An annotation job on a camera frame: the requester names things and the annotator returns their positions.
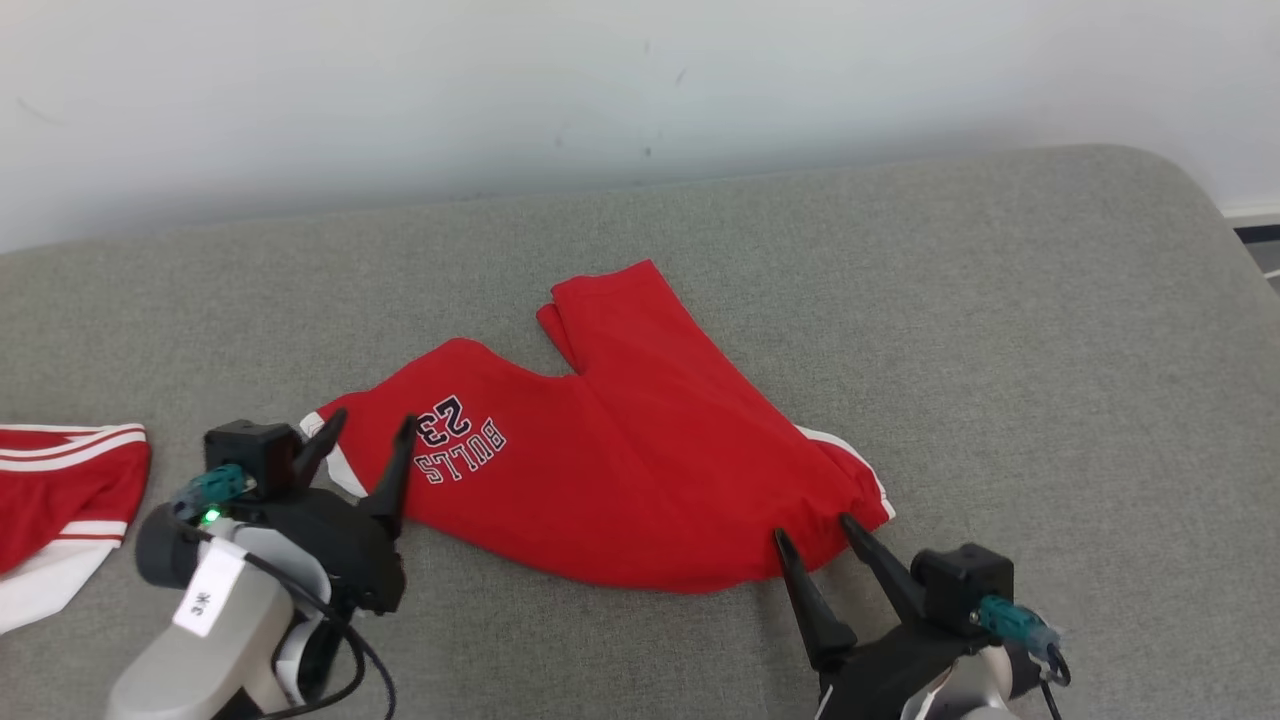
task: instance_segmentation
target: red and white striped garment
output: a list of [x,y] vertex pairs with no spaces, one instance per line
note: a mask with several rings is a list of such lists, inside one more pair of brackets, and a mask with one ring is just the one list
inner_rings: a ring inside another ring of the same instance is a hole
[[147,483],[142,425],[0,425],[0,633],[63,607],[120,547]]

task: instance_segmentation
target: gray fabric surface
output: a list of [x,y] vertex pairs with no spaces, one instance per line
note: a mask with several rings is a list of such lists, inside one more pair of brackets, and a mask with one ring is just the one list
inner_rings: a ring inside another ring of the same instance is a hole
[[[0,418],[145,423],[145,511],[200,468],[205,429],[296,421],[452,336],[567,372],[534,322],[548,288],[644,258],[783,413],[876,465],[900,556],[972,539],[1014,559],[1020,598],[1069,633],[1069,719],[1275,716],[1280,299],[1192,181],[1134,150],[0,256]],[[421,527],[402,546],[401,612],[360,629],[404,717],[813,715],[778,582],[621,592]],[[890,626],[850,553],[815,577],[865,639]],[[0,637],[3,714],[96,715],[177,600],[137,578],[127,544],[60,615]],[[381,703],[369,682],[326,716]],[[1018,708],[1047,717],[1038,697]]]

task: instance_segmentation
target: red garment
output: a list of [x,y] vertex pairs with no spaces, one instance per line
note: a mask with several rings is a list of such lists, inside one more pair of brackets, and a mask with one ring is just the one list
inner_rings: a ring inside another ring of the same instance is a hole
[[845,547],[840,512],[868,529],[892,516],[870,466],[783,418],[653,263],[552,297],[538,320],[576,374],[451,340],[303,420],[314,434],[347,409],[334,480],[372,488],[417,415],[412,519],[566,578],[675,592],[776,577],[774,528],[819,566]]
[[146,488],[142,425],[0,425],[0,633],[61,610]]

